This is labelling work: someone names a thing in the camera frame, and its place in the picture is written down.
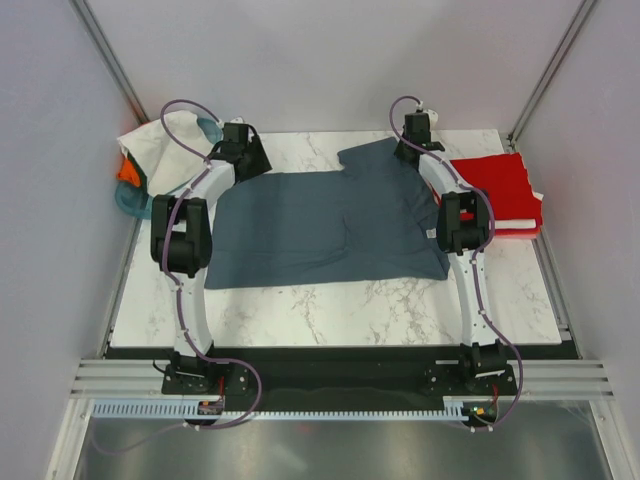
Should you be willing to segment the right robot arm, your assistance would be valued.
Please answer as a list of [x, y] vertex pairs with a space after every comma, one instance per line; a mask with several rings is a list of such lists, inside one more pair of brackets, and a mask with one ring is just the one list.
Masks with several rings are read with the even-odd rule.
[[490, 307], [484, 272], [484, 249], [493, 238], [495, 219], [487, 195], [464, 180], [443, 144], [432, 139], [435, 120], [435, 112], [420, 107], [407, 114], [394, 155], [418, 171], [439, 201], [435, 235], [454, 270], [462, 343], [483, 347], [498, 339], [487, 322]]

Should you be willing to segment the grey-blue t-shirt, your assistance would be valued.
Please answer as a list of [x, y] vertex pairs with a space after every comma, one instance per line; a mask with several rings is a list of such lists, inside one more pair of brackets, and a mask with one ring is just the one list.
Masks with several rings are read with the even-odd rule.
[[206, 288], [447, 279], [438, 206], [396, 146], [386, 138], [340, 151], [336, 171], [264, 174], [226, 191]]

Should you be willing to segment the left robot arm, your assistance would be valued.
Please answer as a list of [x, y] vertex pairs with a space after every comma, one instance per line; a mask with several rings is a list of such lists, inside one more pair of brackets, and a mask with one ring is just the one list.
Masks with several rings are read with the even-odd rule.
[[198, 358], [213, 346], [204, 300], [213, 253], [210, 208], [236, 184], [270, 170], [257, 130], [247, 123], [227, 122], [222, 139], [185, 186], [153, 199], [150, 253], [172, 294], [174, 351], [181, 356]]

